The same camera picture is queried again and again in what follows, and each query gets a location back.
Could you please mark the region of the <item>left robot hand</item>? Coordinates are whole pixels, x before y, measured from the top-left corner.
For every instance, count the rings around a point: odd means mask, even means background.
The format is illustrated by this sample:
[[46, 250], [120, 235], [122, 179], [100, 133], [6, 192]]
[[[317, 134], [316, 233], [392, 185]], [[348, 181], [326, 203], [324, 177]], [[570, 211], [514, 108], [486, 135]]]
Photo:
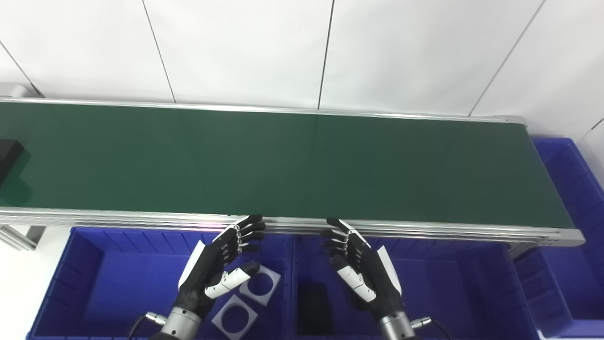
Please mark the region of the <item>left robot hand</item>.
[[251, 245], [250, 241], [263, 239], [265, 228], [262, 215], [249, 215], [224, 228], [211, 243], [201, 243], [185, 266], [173, 307], [203, 319], [218, 297], [257, 274], [260, 265], [254, 260], [230, 271], [225, 271], [225, 267], [241, 253], [259, 250], [259, 245]]

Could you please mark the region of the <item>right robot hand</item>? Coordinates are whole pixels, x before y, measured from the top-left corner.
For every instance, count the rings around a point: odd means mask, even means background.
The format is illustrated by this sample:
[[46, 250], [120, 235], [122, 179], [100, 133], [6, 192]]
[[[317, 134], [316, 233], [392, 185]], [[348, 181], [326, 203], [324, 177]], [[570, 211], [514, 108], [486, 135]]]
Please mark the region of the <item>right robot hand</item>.
[[376, 321], [405, 312], [402, 288], [386, 248], [373, 248], [356, 228], [339, 218], [326, 219], [320, 231], [331, 267]]

